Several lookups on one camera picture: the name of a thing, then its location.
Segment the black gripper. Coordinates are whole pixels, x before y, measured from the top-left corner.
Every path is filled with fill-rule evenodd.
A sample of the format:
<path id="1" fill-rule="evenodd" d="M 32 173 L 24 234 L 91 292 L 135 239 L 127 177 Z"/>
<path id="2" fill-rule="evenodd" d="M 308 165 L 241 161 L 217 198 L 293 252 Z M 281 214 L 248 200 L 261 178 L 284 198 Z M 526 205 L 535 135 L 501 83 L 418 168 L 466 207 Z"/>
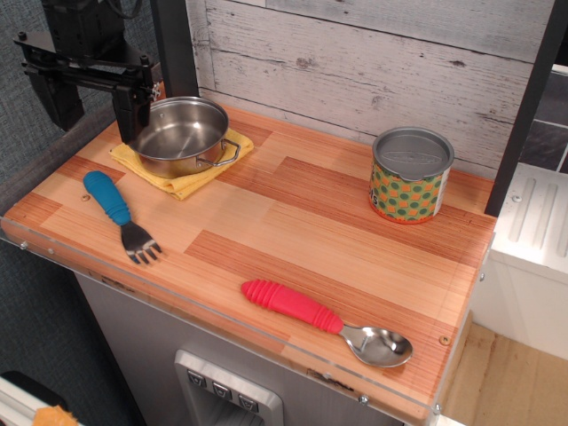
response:
<path id="1" fill-rule="evenodd" d="M 153 58 L 120 40 L 95 57 L 57 52 L 48 32 L 19 32 L 14 38 L 22 66 L 51 121 L 63 131 L 83 117 L 76 86 L 112 92 L 122 142 L 130 144 L 149 124 L 150 104 L 160 94 Z"/>

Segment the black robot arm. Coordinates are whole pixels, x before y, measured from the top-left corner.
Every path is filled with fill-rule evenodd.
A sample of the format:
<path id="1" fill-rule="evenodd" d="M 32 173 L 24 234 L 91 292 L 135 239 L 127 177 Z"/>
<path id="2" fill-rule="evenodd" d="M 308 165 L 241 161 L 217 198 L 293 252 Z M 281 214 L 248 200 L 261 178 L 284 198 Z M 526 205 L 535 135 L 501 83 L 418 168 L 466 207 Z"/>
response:
<path id="1" fill-rule="evenodd" d="M 122 142 L 130 144 L 150 122 L 157 96 L 151 56 L 128 44 L 118 1 L 44 1 L 48 28 L 21 31 L 14 42 L 22 66 L 51 121 L 70 130 L 84 115 L 80 88 L 108 92 Z"/>

